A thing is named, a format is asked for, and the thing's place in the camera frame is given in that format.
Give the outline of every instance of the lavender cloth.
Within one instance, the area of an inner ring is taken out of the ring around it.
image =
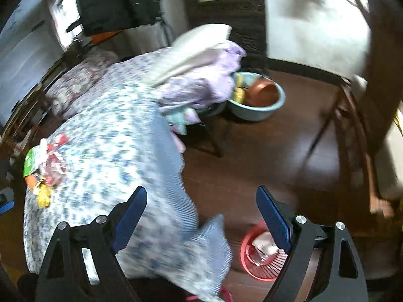
[[[194,68],[189,72],[168,79],[155,88],[162,112],[188,105],[203,109],[207,105],[226,101],[234,87],[231,74],[240,68],[243,48],[226,41],[217,60],[211,65]]]

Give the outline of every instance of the floral blanket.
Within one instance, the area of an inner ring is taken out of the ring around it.
[[[65,122],[60,147],[69,169],[41,209],[27,191],[24,247],[27,265],[38,273],[56,225],[90,223],[127,201],[139,186],[147,207],[117,260],[128,278],[163,276],[203,301],[219,301],[231,251],[221,215],[198,228],[195,206],[184,190],[183,160],[166,119],[141,77],[114,82],[100,98]],[[90,251],[83,253],[88,276],[97,281]]]

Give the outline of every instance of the yellow object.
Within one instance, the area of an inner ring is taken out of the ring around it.
[[[231,100],[239,104],[242,104],[244,97],[245,97],[245,91],[240,87],[236,87],[235,91],[232,93]]]
[[[52,189],[46,184],[41,184],[38,187],[38,195],[36,196],[36,202],[40,208],[47,208],[50,205],[50,196]]]
[[[403,130],[402,130],[403,115],[399,109],[396,110],[396,114],[394,115],[393,121],[396,124],[396,126],[398,127],[400,134],[402,134],[402,136],[403,136]]]
[[[243,84],[243,76],[239,73],[237,77],[237,82],[235,83],[236,87],[242,87]]]

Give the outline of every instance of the wooden chair leg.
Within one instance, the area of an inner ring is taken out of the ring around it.
[[[311,146],[309,148],[308,156],[311,155],[312,152],[315,150],[316,145],[318,145],[320,139],[322,138],[322,136],[325,133],[327,127],[329,126],[330,121],[333,118],[334,112],[335,112],[335,110],[336,110],[336,108],[337,108],[337,106],[339,104],[340,98],[341,98],[341,95],[339,93],[339,94],[337,94],[337,98],[335,99],[335,101],[334,101],[334,103],[332,105],[332,108],[330,109],[329,114],[328,114],[328,116],[327,116],[322,128],[320,129],[318,135],[316,135],[314,141],[312,142],[312,144],[311,144]]]

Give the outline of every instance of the metal bolt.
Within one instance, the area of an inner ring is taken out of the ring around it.
[[[58,225],[57,225],[57,228],[59,229],[59,230],[63,230],[63,229],[65,229],[67,227],[67,222],[65,222],[65,221],[62,221],[61,223],[59,223]]]
[[[340,230],[343,230],[346,228],[346,225],[343,224],[341,221],[336,222],[336,227]]]
[[[106,222],[106,216],[98,216],[97,217],[97,219],[95,219],[95,221],[97,222],[97,223],[104,223],[104,222]]]
[[[297,220],[297,222],[299,222],[301,224],[306,223],[306,218],[303,215],[298,215],[297,217],[295,217],[295,219]]]

